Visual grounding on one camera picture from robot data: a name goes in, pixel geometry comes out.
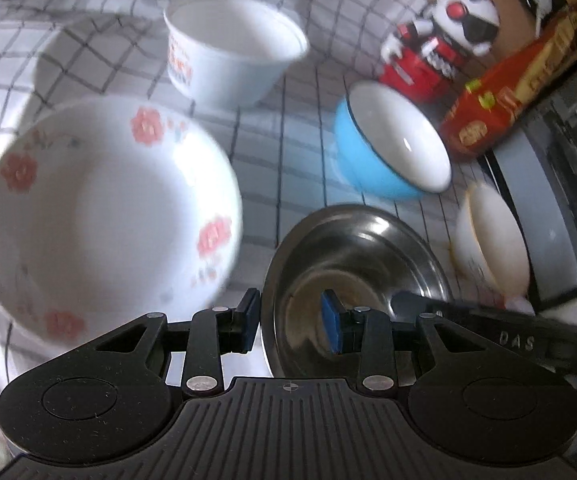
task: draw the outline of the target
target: metal bowl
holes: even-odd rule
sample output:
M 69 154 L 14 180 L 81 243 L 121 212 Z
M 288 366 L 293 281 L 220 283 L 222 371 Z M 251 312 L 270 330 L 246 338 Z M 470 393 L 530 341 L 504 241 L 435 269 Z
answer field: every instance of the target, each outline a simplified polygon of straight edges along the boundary
M 391 317 L 390 300 L 400 290 L 453 299 L 430 247 L 401 220 L 363 205 L 316 211 L 286 236 L 266 275 L 261 324 L 273 376 L 357 375 L 357 355 L 329 350 L 320 305 L 326 288 L 346 308 L 369 306 Z

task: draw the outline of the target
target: metal rivet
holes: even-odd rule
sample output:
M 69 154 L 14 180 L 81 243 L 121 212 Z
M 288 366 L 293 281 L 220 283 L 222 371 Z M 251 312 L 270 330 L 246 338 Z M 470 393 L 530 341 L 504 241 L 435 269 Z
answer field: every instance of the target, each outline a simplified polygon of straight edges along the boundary
M 395 384 L 390 377 L 385 375 L 369 375 L 362 381 L 364 387 L 372 392 L 383 392 L 393 388 Z
M 186 381 L 186 387 L 194 392 L 207 392 L 217 386 L 217 380 L 208 375 L 196 375 Z

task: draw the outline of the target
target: white label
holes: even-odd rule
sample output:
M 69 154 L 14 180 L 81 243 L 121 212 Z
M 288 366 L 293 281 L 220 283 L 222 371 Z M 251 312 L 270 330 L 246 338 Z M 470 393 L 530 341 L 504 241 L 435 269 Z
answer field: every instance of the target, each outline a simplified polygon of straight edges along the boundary
M 438 44 L 440 44 L 440 41 L 438 41 L 438 38 L 433 38 L 430 41 L 427 41 L 426 43 L 424 43 L 420 49 L 420 55 L 422 57 L 427 57 L 430 53 L 432 53 L 438 46 Z
M 401 66 L 399 66 L 397 63 L 393 63 L 393 68 L 397 72 L 397 75 L 400 76 L 408 86 L 413 85 L 413 80 L 411 79 L 411 76 L 409 76 L 408 73 L 406 73 Z

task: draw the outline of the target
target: cable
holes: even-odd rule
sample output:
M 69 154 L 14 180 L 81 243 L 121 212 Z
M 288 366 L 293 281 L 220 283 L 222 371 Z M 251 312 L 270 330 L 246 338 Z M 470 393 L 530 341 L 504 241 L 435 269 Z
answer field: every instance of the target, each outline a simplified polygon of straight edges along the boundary
M 542 32 L 542 20 L 553 10 L 553 0 L 533 0 L 537 9 L 535 12 L 535 37 L 539 38 Z

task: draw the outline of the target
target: robot toy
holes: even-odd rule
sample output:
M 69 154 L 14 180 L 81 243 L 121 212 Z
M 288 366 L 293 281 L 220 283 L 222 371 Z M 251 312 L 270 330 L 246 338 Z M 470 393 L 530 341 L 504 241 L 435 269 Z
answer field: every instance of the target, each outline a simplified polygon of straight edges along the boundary
M 491 51 L 499 28 L 491 0 L 436 0 L 422 18 L 398 25 L 383 43 L 379 80 L 414 103 L 434 101 L 469 57 Z

